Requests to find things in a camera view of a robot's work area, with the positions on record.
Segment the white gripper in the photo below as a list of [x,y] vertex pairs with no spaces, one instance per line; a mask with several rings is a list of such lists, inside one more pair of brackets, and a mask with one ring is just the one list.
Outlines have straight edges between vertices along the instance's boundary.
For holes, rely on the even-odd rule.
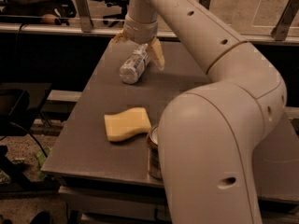
[[147,53],[151,60],[160,69],[164,70],[164,54],[160,40],[156,37],[158,22],[144,23],[133,19],[129,14],[125,16],[123,31],[117,33],[111,40],[111,44],[126,42],[128,38],[137,44],[148,43]]

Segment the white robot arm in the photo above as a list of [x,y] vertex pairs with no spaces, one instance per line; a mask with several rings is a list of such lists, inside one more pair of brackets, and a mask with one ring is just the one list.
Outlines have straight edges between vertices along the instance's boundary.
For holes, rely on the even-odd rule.
[[284,113],[284,80],[249,41],[195,0],[130,0],[122,34],[150,42],[159,18],[210,79],[177,96],[160,119],[172,223],[262,224],[252,153]]

